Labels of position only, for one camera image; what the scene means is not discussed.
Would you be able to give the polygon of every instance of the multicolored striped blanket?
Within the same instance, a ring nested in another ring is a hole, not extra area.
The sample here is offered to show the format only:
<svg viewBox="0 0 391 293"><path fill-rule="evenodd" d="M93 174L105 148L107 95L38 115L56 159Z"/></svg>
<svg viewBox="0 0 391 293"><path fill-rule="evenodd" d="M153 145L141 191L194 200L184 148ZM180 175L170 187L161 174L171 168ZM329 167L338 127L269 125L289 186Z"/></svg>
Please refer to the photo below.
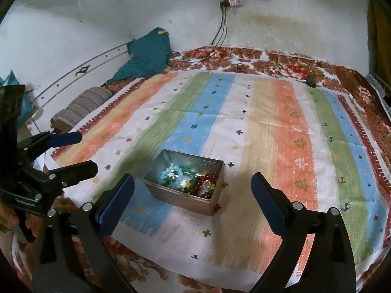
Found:
<svg viewBox="0 0 391 293"><path fill-rule="evenodd" d="M59 166L91 159L99 173L66 195L77 205L94 201L133 174L136 191L113 237L163 268L216 287L255 284L281 243L250 190L258 171L308 209L340 209L357 274L387 243L390 172L344 93L282 78L177 71L133 81L82 123L83 141L52 156ZM149 193L141 178L162 149L224 160L225 188L212 217Z"/></svg>

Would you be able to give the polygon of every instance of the open tin container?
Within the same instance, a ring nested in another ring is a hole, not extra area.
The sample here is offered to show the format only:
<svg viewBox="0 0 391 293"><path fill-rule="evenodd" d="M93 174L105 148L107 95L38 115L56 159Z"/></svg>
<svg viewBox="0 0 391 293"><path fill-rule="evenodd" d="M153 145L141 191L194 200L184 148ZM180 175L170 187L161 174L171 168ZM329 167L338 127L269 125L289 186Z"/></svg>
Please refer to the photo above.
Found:
<svg viewBox="0 0 391 293"><path fill-rule="evenodd" d="M157 184L156 182L159 180L162 171L174 164L179 165L179 167L190 168L197 174L211 173L218 175L212 198L203 199ZM155 161L152 162L147 174L144 176L144 183L153 197L170 203L171 205L207 216L212 216L214 214L215 207L222 191L223 182L223 161L167 149L164 149L159 153Z"/></svg>

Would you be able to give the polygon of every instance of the blue gripper pad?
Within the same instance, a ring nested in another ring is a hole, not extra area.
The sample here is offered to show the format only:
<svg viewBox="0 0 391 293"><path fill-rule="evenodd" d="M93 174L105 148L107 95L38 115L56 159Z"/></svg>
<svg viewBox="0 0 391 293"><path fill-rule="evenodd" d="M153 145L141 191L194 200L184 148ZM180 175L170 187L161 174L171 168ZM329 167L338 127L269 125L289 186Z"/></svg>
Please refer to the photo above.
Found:
<svg viewBox="0 0 391 293"><path fill-rule="evenodd" d="M46 144L49 147L64 147L65 145L80 143L82 138L80 132L52 134Z"/></svg>
<svg viewBox="0 0 391 293"><path fill-rule="evenodd" d="M100 225L98 237L104 240L105 237L111 236L116 228L122 213L128 205L134 193L134 179L130 174L124 174L118 184L112 191L113 195L107 202L105 208L97 217L97 222Z"/></svg>
<svg viewBox="0 0 391 293"><path fill-rule="evenodd" d="M291 202L282 191L273 189L261 173L255 173L251 178L251 191L273 233L283 238L287 232L287 206Z"/></svg>

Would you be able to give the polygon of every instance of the metal screw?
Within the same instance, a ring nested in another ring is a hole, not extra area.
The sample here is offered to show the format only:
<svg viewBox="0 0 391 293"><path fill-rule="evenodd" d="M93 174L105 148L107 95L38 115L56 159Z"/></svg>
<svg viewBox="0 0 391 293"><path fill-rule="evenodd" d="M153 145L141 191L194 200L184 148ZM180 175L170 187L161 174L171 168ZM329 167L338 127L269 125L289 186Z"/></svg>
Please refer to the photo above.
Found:
<svg viewBox="0 0 391 293"><path fill-rule="evenodd" d="M301 203L299 203L298 201L295 201L293 204L292 204L292 207L294 209L297 209L297 210L302 210L303 209L303 205Z"/></svg>
<svg viewBox="0 0 391 293"><path fill-rule="evenodd" d="M338 216L338 215L339 215L339 210L336 209L335 207L331 208L330 212L331 212L334 216Z"/></svg>
<svg viewBox="0 0 391 293"><path fill-rule="evenodd" d="M49 217L53 217L55 215L55 209L50 209L49 211L48 211L48 216Z"/></svg>
<svg viewBox="0 0 391 293"><path fill-rule="evenodd" d="M92 203L85 203L82 208L84 211L90 211L92 209Z"/></svg>

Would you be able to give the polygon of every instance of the turquoise fabric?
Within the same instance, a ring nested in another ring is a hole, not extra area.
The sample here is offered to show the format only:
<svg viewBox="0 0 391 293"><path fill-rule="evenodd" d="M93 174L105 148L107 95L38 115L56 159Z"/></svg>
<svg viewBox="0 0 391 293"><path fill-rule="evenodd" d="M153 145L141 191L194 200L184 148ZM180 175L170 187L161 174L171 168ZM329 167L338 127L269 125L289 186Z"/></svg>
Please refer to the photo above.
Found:
<svg viewBox="0 0 391 293"><path fill-rule="evenodd" d="M14 73L9 73L8 77L3 80L0 78L0 86L20 85ZM18 118L18 128L20 128L34 113L36 106L30 104L29 97L25 94L22 100L22 112Z"/></svg>
<svg viewBox="0 0 391 293"><path fill-rule="evenodd" d="M172 50L169 34L159 34L159 31L164 29L155 28L146 36L128 43L130 60L106 82L106 85L127 78L151 77L166 73L164 69L171 65Z"/></svg>

